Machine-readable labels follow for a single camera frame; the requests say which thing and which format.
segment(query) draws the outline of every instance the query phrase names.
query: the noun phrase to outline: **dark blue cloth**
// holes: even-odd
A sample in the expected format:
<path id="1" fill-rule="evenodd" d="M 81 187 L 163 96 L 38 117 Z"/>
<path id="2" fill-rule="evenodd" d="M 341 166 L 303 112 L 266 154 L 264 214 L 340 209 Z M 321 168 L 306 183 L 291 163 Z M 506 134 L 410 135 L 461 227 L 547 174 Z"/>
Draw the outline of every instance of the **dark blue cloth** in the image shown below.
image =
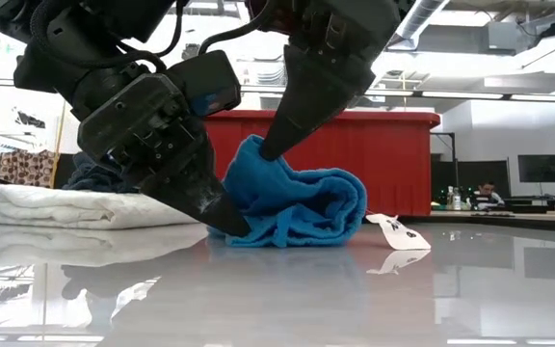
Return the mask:
<path id="1" fill-rule="evenodd" d="M 116 173 L 95 165 L 85 152 L 73 158 L 76 171 L 72 174 L 64 190 L 88 190 L 100 193 L 138 193 L 138 189 L 125 183 Z"/>
<path id="2" fill-rule="evenodd" d="M 224 186 L 251 226 L 236 247 L 344 245 L 361 226 L 367 196 L 343 170 L 295 172 L 283 158 L 260 157 L 263 139 L 250 136 L 230 164 Z M 216 235 L 223 233 L 212 230 Z"/>

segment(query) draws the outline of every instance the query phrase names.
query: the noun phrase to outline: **red bin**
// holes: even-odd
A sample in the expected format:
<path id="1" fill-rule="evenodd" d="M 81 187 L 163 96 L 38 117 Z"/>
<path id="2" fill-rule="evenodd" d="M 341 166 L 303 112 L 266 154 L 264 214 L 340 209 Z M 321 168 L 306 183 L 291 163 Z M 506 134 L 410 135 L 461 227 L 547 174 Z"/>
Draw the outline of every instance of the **red bin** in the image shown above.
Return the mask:
<path id="1" fill-rule="evenodd" d="M 224 177 L 240 143 L 265 136 L 274 111 L 230 111 L 206 120 Z M 433 113 L 349 112 L 325 124 L 286 153 L 295 170 L 339 168 L 365 184 L 370 212 L 400 216 L 430 214 L 430 129 Z"/>

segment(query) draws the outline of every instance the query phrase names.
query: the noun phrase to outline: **man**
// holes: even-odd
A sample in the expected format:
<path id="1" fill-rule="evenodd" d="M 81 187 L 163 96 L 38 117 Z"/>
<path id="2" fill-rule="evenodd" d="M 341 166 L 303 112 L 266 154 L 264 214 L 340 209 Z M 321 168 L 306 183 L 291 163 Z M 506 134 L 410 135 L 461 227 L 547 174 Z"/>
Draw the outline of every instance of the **man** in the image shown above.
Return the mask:
<path id="1" fill-rule="evenodd" d="M 479 191 L 474 192 L 475 203 L 479 210 L 488 209 L 490 207 L 504 206 L 505 202 L 494 192 L 495 185 L 493 182 L 487 182 L 479 186 Z"/>

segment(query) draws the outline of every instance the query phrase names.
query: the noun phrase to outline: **black cable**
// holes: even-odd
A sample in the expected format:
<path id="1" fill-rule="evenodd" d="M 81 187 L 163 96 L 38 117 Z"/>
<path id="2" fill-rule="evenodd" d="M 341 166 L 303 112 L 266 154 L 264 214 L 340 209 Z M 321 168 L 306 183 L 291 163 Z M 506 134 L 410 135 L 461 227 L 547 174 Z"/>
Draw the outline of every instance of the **black cable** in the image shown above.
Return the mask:
<path id="1" fill-rule="evenodd" d="M 117 45 L 117 47 L 121 48 L 126 53 L 137 50 L 136 48 L 122 41 L 117 41 L 115 44 Z"/>
<path id="2" fill-rule="evenodd" d="M 11 22 L 14 23 L 18 19 L 22 18 L 22 16 L 25 15 L 25 13 L 27 13 L 28 8 L 29 8 L 29 1 L 25 1 L 23 3 L 23 6 L 20 8 L 20 11 L 14 16 L 14 18 L 12 18 Z"/>
<path id="3" fill-rule="evenodd" d="M 520 22 L 517 21 L 515 24 L 517 24 L 517 26 L 519 27 L 519 29 L 521 29 L 521 31 L 524 32 L 524 34 L 526 34 L 526 35 L 528 35 L 528 36 L 531 36 L 531 37 L 533 37 L 533 38 L 538 38 L 538 37 L 539 37 L 539 35 L 535 35 L 535 34 L 528 33 L 528 31 L 526 30 L 526 28 L 524 28 L 524 25 L 523 25 L 522 23 L 520 23 Z"/>
<path id="4" fill-rule="evenodd" d="M 43 0 L 31 17 L 30 29 L 38 47 L 49 56 L 77 67 L 82 68 L 108 68 L 123 66 L 139 60 L 147 60 L 155 65 L 157 71 L 166 69 L 160 58 L 148 51 L 133 50 L 118 57 L 101 60 L 81 60 L 69 57 L 63 52 L 53 48 L 48 41 L 48 24 L 67 7 L 73 6 L 80 0 Z"/>
<path id="5" fill-rule="evenodd" d="M 496 3 L 496 4 L 491 4 L 491 5 L 493 6 L 493 5 L 498 5 L 498 4 L 502 4 L 502 3 L 504 3 L 504 1 L 501 1 L 501 2 Z M 464 4 L 466 4 L 466 6 L 469 6 L 473 9 L 477 10 L 477 12 L 475 14 L 477 14 L 479 12 L 485 13 L 485 14 L 488 15 L 489 21 L 493 21 L 493 16 L 484 7 L 479 6 L 479 5 L 473 5 L 473 4 L 470 4 L 470 3 L 467 3 L 467 2 L 464 2 Z"/>
<path id="6" fill-rule="evenodd" d="M 200 49 L 198 50 L 198 53 L 199 54 L 207 53 L 207 49 L 209 49 L 209 46 L 214 43 L 241 38 L 242 36 L 247 35 L 252 31 L 260 28 L 263 24 L 266 24 L 267 21 L 271 19 L 271 15 L 274 13 L 274 10 L 276 9 L 277 6 L 278 6 L 278 0 L 267 0 L 265 7 L 256 16 L 256 18 L 250 21 L 250 23 L 242 27 L 239 27 L 237 29 L 223 32 L 207 38 L 207 40 L 203 41 L 202 44 L 200 45 Z"/>
<path id="7" fill-rule="evenodd" d="M 165 57 L 166 55 L 171 53 L 179 43 L 179 40 L 181 39 L 181 30 L 182 30 L 181 27 L 183 24 L 183 9 L 185 9 L 185 6 L 187 5 L 187 3 L 188 3 L 187 1 L 177 0 L 177 5 L 175 9 L 177 22 L 174 26 L 174 34 L 172 35 L 171 44 L 169 44 L 169 46 L 162 52 L 157 53 L 156 55 L 158 57 L 160 58 Z"/>

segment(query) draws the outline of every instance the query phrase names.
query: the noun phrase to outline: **black robotic arm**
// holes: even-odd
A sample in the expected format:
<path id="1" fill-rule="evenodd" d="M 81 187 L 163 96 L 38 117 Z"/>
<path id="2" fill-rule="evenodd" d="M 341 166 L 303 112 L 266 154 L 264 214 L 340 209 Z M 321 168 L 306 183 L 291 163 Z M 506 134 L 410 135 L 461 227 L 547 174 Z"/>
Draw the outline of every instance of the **black robotic arm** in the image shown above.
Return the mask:
<path id="1" fill-rule="evenodd" d="M 275 160 L 363 94 L 371 64 L 401 21 L 393 0 L 247 0 L 252 21 L 208 38 L 200 54 L 173 67 L 188 0 L 177 0 L 176 30 L 160 53 L 147 41 L 174 0 L 0 0 L 0 32 L 27 43 L 14 84 L 59 93 L 81 121 L 78 144 L 98 165 L 143 194 L 222 231 L 250 228 L 214 175 L 203 117 L 238 106 L 241 86 L 217 41 L 253 30 L 290 37 L 289 77 L 261 155 Z M 138 61 L 155 66 L 151 72 Z"/>

